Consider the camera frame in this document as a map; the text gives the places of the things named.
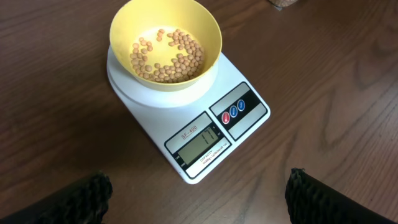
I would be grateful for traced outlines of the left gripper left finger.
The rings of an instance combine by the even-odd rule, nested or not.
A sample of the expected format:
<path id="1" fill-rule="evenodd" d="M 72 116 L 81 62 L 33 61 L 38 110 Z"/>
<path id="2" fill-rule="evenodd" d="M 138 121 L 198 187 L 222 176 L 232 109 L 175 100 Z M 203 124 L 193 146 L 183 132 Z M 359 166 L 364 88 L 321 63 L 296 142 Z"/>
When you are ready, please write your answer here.
<path id="1" fill-rule="evenodd" d="M 113 186 L 95 172 L 1 219 L 2 224 L 102 224 Z"/>

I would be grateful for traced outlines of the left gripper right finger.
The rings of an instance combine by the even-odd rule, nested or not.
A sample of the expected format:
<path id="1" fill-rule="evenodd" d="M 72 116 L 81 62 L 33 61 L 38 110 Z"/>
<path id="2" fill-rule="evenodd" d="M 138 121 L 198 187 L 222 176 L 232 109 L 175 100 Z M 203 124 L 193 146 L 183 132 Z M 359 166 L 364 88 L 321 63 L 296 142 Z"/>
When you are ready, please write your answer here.
<path id="1" fill-rule="evenodd" d="M 303 169 L 291 169 L 285 200 L 293 224 L 395 224 L 313 178 Z"/>

